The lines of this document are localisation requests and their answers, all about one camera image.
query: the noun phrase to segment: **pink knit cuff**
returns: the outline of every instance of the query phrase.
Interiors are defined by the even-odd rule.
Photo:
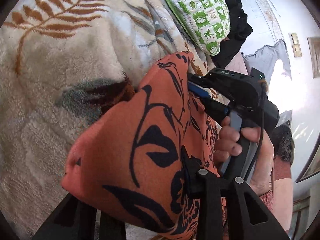
[[[264,195],[260,196],[260,199],[262,202],[266,205],[266,207],[272,212],[272,206],[273,206],[273,198],[272,198],[272,190],[269,190]]]

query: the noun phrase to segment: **cable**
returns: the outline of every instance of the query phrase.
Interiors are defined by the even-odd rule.
[[[256,162],[261,146],[262,146],[262,141],[263,141],[263,131],[264,131],[264,102],[265,102],[265,98],[266,98],[266,90],[267,90],[267,86],[264,82],[261,83],[261,131],[260,131],[260,139],[259,139],[259,143],[258,143],[258,148],[256,150],[256,153],[253,156],[252,161],[250,162],[249,168],[244,176],[244,180],[246,181],[247,178],[250,175],[251,169],[254,165],[254,163]],[[225,230],[226,226],[228,224],[228,218],[226,219],[226,221],[223,224],[223,230]]]

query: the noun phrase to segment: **blue part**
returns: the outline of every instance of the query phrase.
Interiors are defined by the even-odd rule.
[[[192,82],[188,82],[188,90],[195,93],[197,96],[201,98],[210,98],[210,95],[206,90],[202,89],[196,84],[193,84]]]

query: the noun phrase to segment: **fern leaf print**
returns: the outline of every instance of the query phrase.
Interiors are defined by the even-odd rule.
[[[76,34],[75,30],[91,27],[89,22],[101,18],[97,14],[106,12],[104,0],[35,0],[35,9],[27,5],[22,12],[12,12],[12,21],[4,26],[25,30],[19,40],[15,73],[21,73],[21,53],[25,38],[31,33],[67,39]]]

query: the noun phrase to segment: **hand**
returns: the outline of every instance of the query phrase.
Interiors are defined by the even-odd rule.
[[[216,166],[225,162],[229,156],[238,156],[242,152],[242,147],[236,142],[240,138],[240,133],[230,127],[230,117],[226,117],[219,132],[219,140],[215,144],[213,161]],[[249,141],[258,143],[261,128],[243,128],[242,135]],[[260,153],[250,180],[250,187],[258,195],[264,195],[269,191],[269,179],[273,167],[274,148],[266,131],[264,131]]]

